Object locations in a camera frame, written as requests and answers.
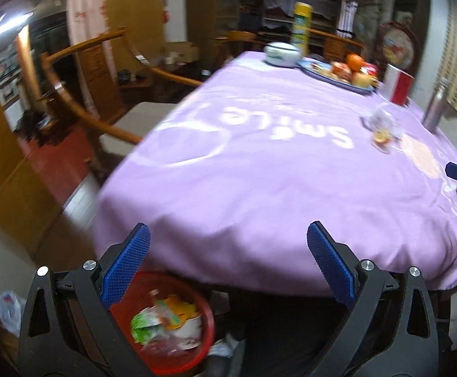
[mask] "white bowl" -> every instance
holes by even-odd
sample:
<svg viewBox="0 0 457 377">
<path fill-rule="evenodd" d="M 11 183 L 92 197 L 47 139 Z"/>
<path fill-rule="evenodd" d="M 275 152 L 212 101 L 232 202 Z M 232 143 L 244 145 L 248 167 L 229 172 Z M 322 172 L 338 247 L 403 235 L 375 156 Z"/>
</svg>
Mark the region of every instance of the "white bowl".
<svg viewBox="0 0 457 377">
<path fill-rule="evenodd" d="M 285 42 L 271 42 L 265 46 L 264 52 L 267 63 L 285 68 L 295 67 L 302 57 L 297 47 Z"/>
</svg>

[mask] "yellow can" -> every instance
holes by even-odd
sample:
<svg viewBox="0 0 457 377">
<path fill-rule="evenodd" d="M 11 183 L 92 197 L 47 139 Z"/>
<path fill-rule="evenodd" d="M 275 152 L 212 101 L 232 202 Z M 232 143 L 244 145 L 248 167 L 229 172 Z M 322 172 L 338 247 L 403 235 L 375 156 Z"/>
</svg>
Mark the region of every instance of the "yellow can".
<svg viewBox="0 0 457 377">
<path fill-rule="evenodd" d="M 295 21 L 291 31 L 290 43 L 300 50 L 303 57 L 309 51 L 309 28 L 311 27 L 312 7 L 305 3 L 295 3 Z"/>
</svg>

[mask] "red and white banner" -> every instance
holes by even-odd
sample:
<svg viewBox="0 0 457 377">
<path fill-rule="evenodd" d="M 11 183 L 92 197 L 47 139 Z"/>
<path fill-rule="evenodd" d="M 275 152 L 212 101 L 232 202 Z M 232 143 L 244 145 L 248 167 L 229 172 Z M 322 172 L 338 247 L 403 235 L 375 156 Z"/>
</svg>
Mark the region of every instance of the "red and white banner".
<svg viewBox="0 0 457 377">
<path fill-rule="evenodd" d="M 413 80 L 412 75 L 388 64 L 384 76 L 384 85 L 379 89 L 379 94 L 396 105 L 406 105 L 406 98 L 409 95 Z"/>
<path fill-rule="evenodd" d="M 66 19 L 71 45 L 79 44 L 80 42 L 104 34 L 108 32 L 106 0 L 67 0 Z M 108 69 L 112 78 L 115 80 L 117 74 L 109 41 L 103 43 L 103 49 L 105 51 Z M 79 77 L 86 107 L 97 116 L 89 89 L 80 71 Z"/>
</svg>

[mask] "metal screw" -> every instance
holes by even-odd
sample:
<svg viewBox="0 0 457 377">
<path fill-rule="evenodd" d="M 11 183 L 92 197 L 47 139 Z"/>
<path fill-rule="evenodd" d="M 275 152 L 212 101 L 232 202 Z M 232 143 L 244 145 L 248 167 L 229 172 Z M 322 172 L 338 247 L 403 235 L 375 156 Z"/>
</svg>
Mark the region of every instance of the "metal screw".
<svg viewBox="0 0 457 377">
<path fill-rule="evenodd" d="M 371 271 L 373 268 L 375 268 L 375 265 L 373 264 L 372 261 L 369 261 L 368 259 L 365 259 L 364 261 L 361 261 L 361 267 L 365 271 Z"/>
<path fill-rule="evenodd" d="M 415 266 L 411 266 L 409 269 L 409 272 L 410 272 L 410 275 L 415 276 L 415 277 L 421 275 L 421 271 L 419 271 L 419 268 L 416 268 Z"/>
<path fill-rule="evenodd" d="M 90 259 L 89 261 L 84 262 L 84 269 L 86 271 L 92 271 L 96 267 L 96 265 L 97 265 L 96 261 L 93 261 L 92 259 Z"/>
<path fill-rule="evenodd" d="M 45 276 L 45 275 L 47 275 L 47 272 L 48 272 L 48 267 L 47 266 L 41 266 L 40 268 L 38 268 L 38 271 L 36 271 L 36 274 L 38 276 Z"/>
</svg>

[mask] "purple tablecloth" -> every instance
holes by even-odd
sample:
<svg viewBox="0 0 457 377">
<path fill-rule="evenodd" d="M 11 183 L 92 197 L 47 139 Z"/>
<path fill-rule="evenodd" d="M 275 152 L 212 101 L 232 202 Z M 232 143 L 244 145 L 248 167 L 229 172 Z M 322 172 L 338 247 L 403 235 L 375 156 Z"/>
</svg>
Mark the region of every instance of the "purple tablecloth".
<svg viewBox="0 0 457 377">
<path fill-rule="evenodd" d="M 271 67 L 247 52 L 194 91 L 111 175 L 99 194 L 98 256 L 137 222 L 152 232 L 145 262 L 206 283 L 326 295 L 306 244 L 320 220 L 382 269 L 415 265 L 430 289 L 457 283 L 457 151 L 398 107 Z M 395 144 L 371 144 L 359 115 L 385 104 L 439 170 Z"/>
</svg>

